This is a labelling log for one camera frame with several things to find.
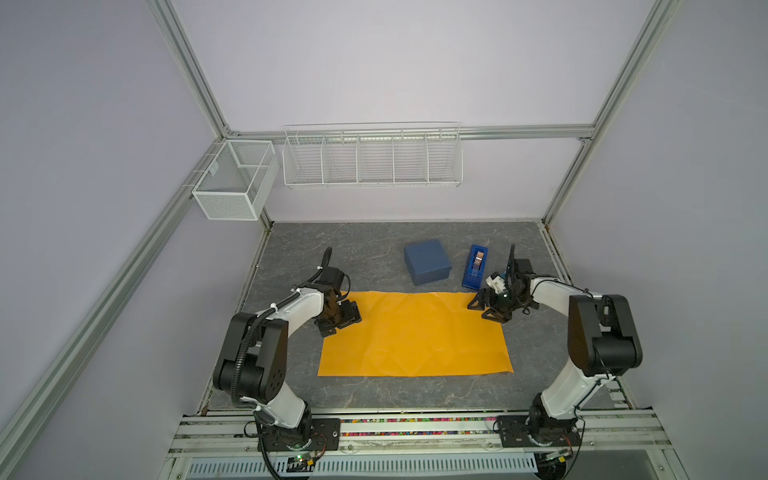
blue box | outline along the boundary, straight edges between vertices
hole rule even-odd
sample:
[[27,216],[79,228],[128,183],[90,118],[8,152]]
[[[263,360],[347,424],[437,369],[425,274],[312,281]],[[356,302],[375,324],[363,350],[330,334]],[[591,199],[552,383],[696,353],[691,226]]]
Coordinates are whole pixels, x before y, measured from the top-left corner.
[[[475,257],[478,252],[483,252],[482,262],[479,269],[472,268],[475,263]],[[485,272],[485,263],[488,261],[488,248],[480,247],[479,245],[472,245],[469,249],[469,258],[467,259],[467,267],[464,270],[464,281],[462,286],[471,288],[473,290],[480,290],[482,287],[482,274]]]
[[444,280],[451,274],[451,261],[437,239],[406,245],[406,266],[414,285]]

white wire basket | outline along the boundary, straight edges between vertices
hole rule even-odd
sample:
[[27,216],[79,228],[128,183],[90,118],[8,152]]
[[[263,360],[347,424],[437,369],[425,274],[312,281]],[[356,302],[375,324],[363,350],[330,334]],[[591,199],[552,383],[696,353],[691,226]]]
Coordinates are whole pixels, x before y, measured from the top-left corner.
[[283,175],[291,188],[458,186],[459,129],[288,133]]
[[271,141],[227,140],[192,194],[211,220],[259,220],[279,169]]

white mesh basket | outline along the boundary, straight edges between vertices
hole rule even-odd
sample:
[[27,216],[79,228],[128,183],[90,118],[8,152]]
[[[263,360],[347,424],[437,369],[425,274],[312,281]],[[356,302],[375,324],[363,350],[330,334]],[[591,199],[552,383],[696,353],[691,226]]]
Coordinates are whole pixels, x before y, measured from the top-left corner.
[[462,141],[458,128],[288,134],[283,174],[291,188],[458,186]]
[[211,220],[258,220],[279,169],[271,141],[227,140],[192,194]]

orange paper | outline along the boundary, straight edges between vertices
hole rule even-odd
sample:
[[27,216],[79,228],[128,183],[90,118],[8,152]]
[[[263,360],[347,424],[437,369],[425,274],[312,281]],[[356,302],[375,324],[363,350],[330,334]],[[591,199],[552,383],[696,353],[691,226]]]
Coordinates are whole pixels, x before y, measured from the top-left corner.
[[502,326],[467,310],[474,293],[351,293],[362,322],[325,338],[318,376],[512,372]]

blue box lid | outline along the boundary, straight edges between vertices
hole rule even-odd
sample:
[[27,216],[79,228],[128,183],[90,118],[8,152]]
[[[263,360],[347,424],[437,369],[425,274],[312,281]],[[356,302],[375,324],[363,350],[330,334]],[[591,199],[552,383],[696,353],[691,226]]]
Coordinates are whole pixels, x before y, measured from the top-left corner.
[[440,240],[427,240],[406,245],[406,257],[417,273],[432,272],[451,267],[451,260]]

